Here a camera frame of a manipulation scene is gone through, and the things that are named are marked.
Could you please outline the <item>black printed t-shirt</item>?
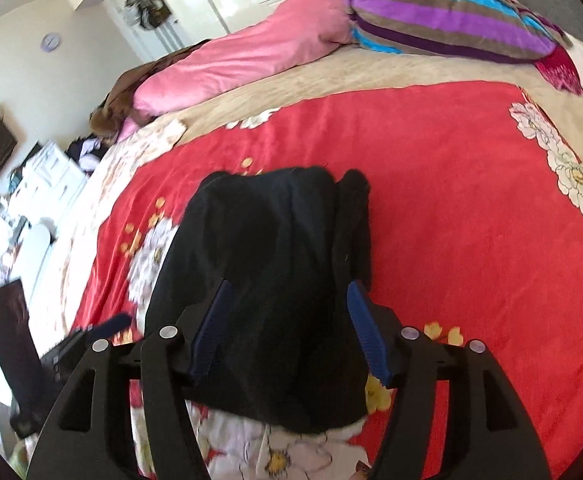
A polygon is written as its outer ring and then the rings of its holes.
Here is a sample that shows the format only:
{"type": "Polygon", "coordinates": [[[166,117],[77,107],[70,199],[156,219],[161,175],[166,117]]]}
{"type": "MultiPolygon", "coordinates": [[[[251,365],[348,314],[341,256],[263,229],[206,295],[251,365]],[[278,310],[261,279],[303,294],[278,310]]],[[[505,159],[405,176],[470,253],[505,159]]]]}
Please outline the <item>black printed t-shirt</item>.
{"type": "Polygon", "coordinates": [[[347,308],[351,282],[372,281],[364,174],[321,167],[259,176],[219,171],[190,199],[146,313],[147,332],[232,289],[209,372],[184,398],[296,434],[366,415],[369,367],[347,308]]]}

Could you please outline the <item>pile of dark clothes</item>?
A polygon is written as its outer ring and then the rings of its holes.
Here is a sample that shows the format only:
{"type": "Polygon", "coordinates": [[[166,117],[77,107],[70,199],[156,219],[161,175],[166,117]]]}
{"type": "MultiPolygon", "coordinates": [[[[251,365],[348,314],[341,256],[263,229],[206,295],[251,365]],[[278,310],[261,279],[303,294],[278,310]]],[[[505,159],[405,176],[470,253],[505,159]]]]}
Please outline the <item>pile of dark clothes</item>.
{"type": "Polygon", "coordinates": [[[78,165],[83,174],[90,176],[108,150],[109,146],[101,138],[91,134],[74,140],[66,149],[66,155],[78,165]]]}

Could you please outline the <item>red floral blanket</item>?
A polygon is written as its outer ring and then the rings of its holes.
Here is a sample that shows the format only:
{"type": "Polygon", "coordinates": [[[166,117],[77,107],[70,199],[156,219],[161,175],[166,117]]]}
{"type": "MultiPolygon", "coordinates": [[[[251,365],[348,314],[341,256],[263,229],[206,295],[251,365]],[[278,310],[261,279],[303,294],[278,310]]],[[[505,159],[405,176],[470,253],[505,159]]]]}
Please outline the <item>red floral blanket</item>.
{"type": "Polygon", "coordinates": [[[357,168],[371,185],[372,295],[430,338],[482,338],[553,474],[583,450],[583,165],[523,90],[456,82],[325,96],[233,122],[133,174],[98,224],[76,326],[137,313],[211,172],[357,168]]]}

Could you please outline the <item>white drawer cabinet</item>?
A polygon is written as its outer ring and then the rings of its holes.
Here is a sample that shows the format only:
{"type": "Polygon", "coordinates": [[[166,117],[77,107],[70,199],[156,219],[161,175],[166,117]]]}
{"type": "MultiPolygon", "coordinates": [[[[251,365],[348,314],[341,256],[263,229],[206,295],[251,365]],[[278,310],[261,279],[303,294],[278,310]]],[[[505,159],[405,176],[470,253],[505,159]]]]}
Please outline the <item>white drawer cabinet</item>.
{"type": "Polygon", "coordinates": [[[60,229],[86,183],[87,176],[78,164],[49,141],[24,164],[8,210],[32,224],[48,223],[60,229]]]}

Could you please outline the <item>brown fur coat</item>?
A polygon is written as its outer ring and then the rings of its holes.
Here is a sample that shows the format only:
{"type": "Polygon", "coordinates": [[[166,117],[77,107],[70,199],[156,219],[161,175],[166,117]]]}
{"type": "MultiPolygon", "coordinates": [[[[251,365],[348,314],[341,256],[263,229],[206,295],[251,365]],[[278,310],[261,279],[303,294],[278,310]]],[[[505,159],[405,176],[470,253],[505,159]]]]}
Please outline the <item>brown fur coat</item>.
{"type": "Polygon", "coordinates": [[[184,60],[207,42],[209,39],[199,41],[198,44],[174,51],[123,73],[116,80],[104,101],[90,113],[90,132],[98,138],[111,141],[120,136],[127,119],[132,119],[139,127],[147,126],[154,120],[154,116],[141,112],[135,107],[135,91],[149,77],[184,60]]]}

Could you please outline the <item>beige bed sheet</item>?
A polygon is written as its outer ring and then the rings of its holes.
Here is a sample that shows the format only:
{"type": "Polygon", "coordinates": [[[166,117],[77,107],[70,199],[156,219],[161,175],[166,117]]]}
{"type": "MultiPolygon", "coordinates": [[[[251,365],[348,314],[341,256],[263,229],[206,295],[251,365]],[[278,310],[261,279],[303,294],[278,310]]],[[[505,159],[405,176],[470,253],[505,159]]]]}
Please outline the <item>beige bed sheet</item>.
{"type": "Polygon", "coordinates": [[[198,136],[305,99],[330,94],[452,81],[500,81],[525,90],[583,160],[583,96],[556,90],[529,65],[503,65],[342,47],[310,64],[268,77],[180,112],[166,114],[110,148],[70,212],[71,226],[60,238],[66,258],[60,264],[57,294],[60,324],[70,330],[96,256],[97,233],[138,167],[198,136]]]}

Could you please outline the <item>pink quilt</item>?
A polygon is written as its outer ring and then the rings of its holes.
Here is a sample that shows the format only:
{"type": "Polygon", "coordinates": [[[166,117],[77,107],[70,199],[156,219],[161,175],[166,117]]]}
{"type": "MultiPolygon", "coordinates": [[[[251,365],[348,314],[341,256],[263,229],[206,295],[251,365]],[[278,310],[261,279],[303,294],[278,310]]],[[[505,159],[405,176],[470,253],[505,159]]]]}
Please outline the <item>pink quilt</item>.
{"type": "Polygon", "coordinates": [[[212,39],[134,91],[149,120],[312,63],[351,42],[346,0],[285,0],[268,18],[212,39]]]}

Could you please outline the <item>red patterned pillow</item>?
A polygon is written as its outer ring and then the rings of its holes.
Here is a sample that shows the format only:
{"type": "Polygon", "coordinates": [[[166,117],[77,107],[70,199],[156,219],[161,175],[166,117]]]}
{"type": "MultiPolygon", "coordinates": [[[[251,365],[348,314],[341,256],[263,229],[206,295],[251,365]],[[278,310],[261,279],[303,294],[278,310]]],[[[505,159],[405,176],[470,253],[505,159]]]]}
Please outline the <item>red patterned pillow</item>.
{"type": "Polygon", "coordinates": [[[567,91],[575,96],[583,96],[583,87],[573,54],[575,47],[557,46],[554,51],[534,62],[541,76],[556,90],[567,91]]]}

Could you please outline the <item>striped purple blue pillow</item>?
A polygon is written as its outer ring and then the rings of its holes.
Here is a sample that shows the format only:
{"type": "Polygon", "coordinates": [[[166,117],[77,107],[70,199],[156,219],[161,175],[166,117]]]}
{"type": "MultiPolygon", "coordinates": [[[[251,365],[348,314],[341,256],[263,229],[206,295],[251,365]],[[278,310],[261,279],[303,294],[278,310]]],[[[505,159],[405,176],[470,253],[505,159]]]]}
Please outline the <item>striped purple blue pillow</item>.
{"type": "Polygon", "coordinates": [[[385,53],[531,64],[571,40],[515,0],[346,0],[353,41],[385,53]]]}

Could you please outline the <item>hanging bags on door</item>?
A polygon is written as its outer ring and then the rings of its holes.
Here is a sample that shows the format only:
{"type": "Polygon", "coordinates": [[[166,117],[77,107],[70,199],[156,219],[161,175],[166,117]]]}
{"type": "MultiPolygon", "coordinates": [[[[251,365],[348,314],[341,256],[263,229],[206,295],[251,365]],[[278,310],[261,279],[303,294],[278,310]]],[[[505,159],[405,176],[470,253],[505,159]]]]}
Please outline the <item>hanging bags on door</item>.
{"type": "Polygon", "coordinates": [[[169,21],[172,12],[164,0],[124,0],[128,24],[155,30],[169,21]]]}

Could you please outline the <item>round purple wall clock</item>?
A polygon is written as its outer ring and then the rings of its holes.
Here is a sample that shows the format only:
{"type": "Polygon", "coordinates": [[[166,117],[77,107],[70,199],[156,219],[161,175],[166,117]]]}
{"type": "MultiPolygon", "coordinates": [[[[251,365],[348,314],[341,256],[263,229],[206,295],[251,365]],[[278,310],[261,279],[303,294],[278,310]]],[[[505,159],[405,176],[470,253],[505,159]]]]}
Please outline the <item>round purple wall clock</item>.
{"type": "Polygon", "coordinates": [[[60,47],[62,43],[61,36],[58,32],[49,32],[41,40],[41,50],[45,53],[52,53],[60,47]]]}

